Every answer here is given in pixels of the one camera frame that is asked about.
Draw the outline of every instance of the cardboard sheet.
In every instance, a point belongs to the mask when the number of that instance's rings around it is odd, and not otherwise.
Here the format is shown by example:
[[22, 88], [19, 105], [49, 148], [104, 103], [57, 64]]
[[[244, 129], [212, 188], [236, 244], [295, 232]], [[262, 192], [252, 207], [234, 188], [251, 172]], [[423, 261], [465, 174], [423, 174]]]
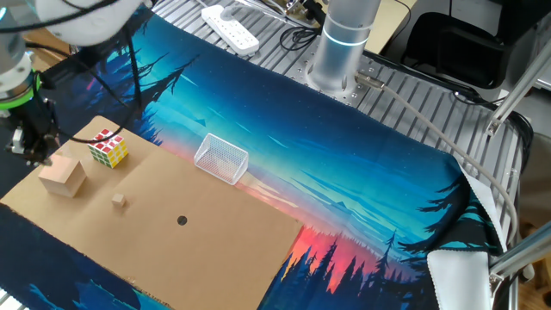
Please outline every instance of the cardboard sheet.
[[[96, 117], [77, 137], [104, 128], [116, 125]], [[0, 202], [170, 307], [256, 309], [301, 223], [133, 133], [121, 135], [129, 154], [114, 170], [84, 144], [61, 147], [88, 176], [74, 198], [47, 193], [39, 168]], [[112, 206], [114, 194], [127, 198], [123, 209]]]

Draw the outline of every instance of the mesh basket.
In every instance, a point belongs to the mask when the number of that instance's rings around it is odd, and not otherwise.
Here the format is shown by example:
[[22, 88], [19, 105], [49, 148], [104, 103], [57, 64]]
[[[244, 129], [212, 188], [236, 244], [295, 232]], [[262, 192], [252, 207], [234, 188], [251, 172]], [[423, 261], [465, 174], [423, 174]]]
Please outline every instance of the mesh basket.
[[194, 161], [197, 167], [235, 185], [249, 167], [249, 153], [209, 133]]

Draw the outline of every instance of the wooden desk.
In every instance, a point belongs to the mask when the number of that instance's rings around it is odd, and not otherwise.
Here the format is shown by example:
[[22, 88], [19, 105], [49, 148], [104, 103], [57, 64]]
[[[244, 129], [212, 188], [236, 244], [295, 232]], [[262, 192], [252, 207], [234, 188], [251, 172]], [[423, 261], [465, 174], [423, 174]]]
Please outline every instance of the wooden desk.
[[[410, 8], [417, 2], [417, 0], [401, 1]], [[323, 5], [324, 11], [327, 11], [327, 5], [323, 4], [321, 0], [318, 0], [318, 2]], [[380, 53], [399, 28], [399, 25], [404, 21], [404, 18], [407, 18], [405, 6], [394, 0], [381, 0], [381, 6], [375, 18], [374, 29], [369, 35], [365, 49], [372, 53]]]

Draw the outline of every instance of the power strip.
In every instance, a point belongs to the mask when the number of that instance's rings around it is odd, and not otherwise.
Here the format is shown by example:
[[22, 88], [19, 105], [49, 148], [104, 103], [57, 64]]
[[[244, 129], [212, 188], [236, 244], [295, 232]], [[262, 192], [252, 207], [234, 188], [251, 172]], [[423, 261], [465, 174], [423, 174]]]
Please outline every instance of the power strip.
[[221, 5], [213, 5], [203, 9], [201, 17], [239, 56], [256, 53], [260, 47], [258, 39], [235, 19], [222, 20], [220, 14], [223, 10]]

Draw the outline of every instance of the black dot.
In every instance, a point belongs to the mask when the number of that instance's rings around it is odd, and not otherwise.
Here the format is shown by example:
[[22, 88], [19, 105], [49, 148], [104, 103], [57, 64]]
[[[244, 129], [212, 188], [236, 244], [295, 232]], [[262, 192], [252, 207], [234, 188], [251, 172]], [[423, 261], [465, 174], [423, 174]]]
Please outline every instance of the black dot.
[[178, 217], [178, 224], [179, 224], [180, 226], [186, 225], [187, 222], [188, 222], [188, 218], [187, 218], [187, 217], [185, 217], [185, 216], [183, 216], [183, 215], [180, 216], [180, 217]]

